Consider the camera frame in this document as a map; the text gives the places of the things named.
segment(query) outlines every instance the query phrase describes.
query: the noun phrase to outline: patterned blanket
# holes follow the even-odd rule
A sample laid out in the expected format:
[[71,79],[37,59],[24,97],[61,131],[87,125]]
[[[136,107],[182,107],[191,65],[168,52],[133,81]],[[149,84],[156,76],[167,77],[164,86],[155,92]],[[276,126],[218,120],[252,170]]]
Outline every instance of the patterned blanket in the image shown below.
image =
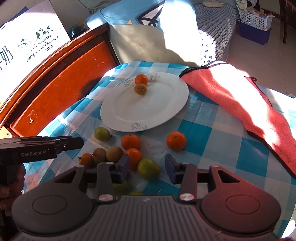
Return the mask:
[[194,10],[200,33],[198,43],[202,52],[202,65],[221,60],[235,31],[238,12],[229,5],[210,8],[197,4]]

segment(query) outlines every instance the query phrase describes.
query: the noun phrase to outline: screw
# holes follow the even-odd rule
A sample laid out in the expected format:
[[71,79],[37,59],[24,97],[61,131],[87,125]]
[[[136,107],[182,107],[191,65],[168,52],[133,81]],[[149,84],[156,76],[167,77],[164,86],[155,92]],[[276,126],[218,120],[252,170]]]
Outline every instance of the screw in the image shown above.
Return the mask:
[[99,200],[101,202],[109,202],[113,200],[113,196],[110,194],[102,194],[99,196]]
[[183,201],[192,201],[195,196],[191,193],[182,193],[179,198]]

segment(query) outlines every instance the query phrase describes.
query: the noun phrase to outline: kiwi fruit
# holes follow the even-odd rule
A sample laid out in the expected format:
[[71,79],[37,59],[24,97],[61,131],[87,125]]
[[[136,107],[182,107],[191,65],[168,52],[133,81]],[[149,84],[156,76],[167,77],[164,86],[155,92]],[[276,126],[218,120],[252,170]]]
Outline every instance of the kiwi fruit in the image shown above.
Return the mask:
[[135,85],[134,90],[138,95],[144,95],[147,92],[147,86],[144,84],[137,84]]
[[103,148],[97,148],[93,152],[94,162],[95,164],[99,164],[100,162],[106,162],[106,150]]
[[123,151],[118,146],[110,147],[106,152],[107,160],[110,162],[118,162],[123,156]]

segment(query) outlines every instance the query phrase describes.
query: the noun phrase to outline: wooden headboard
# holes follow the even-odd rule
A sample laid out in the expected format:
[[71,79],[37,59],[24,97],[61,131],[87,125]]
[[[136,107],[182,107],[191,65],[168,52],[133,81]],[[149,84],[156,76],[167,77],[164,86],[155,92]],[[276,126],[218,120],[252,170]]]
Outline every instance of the wooden headboard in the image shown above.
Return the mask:
[[0,127],[13,136],[38,135],[55,117],[85,97],[119,64],[104,24],[72,40],[42,62],[0,107]]

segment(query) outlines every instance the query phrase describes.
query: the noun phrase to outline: hand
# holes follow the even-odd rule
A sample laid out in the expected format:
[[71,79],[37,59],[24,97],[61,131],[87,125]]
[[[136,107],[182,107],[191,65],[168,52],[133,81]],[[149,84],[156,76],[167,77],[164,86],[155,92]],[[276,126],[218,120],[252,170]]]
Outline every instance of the hand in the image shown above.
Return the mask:
[[24,188],[26,169],[22,164],[17,172],[16,180],[14,183],[3,186],[0,185],[0,209],[5,210],[7,217],[11,216],[11,207],[17,197],[22,195]]

